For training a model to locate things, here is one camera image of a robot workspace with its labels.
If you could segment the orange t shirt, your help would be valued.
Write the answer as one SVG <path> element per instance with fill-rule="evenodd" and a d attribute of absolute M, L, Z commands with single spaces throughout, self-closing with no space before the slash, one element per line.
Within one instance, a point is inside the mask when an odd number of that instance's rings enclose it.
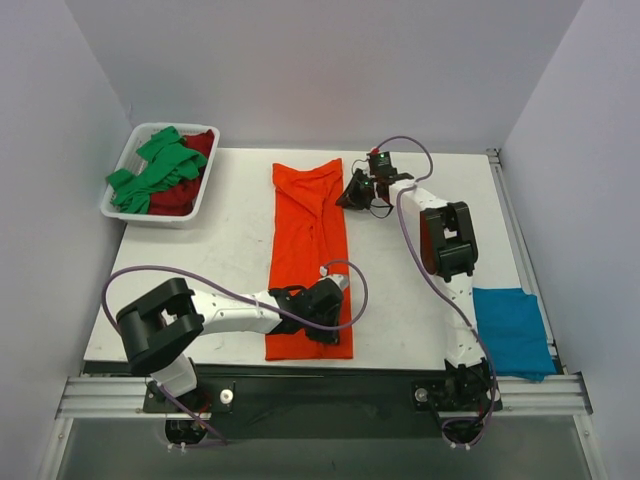
<path fill-rule="evenodd" d="M 275 214 L 271 287 L 309 287 L 319 279 L 320 267 L 348 258 L 344 213 L 336 205 L 343 192 L 343 162 L 333 159 L 301 171 L 276 163 L 272 169 Z M 304 332 L 265 338 L 268 361 L 351 359 L 353 329 L 338 332 L 336 345 L 308 339 Z"/>

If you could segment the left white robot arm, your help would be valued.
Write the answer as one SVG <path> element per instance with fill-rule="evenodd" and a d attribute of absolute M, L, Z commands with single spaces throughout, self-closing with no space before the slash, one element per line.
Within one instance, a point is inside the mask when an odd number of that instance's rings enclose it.
<path fill-rule="evenodd" d="M 148 376 L 166 390 L 182 412 L 202 399 L 195 367 L 185 350 L 202 335 L 251 332 L 295 335 L 337 344 L 337 327 L 349 280 L 341 274 L 321 277 L 311 287 L 264 290 L 242 301 L 189 288 L 171 278 L 139 297 L 116 316 L 131 373 Z"/>

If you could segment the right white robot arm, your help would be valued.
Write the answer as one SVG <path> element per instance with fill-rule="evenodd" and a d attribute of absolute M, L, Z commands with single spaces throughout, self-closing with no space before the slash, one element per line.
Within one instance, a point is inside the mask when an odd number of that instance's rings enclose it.
<path fill-rule="evenodd" d="M 398 215 L 409 253 L 434 293 L 451 309 L 444 317 L 445 364 L 476 367 L 487 360 L 479 340 L 473 274 L 479 257 L 469 206 L 441 199 L 392 165 L 391 154 L 377 148 L 357 168 L 336 205 L 370 210 L 382 201 Z"/>

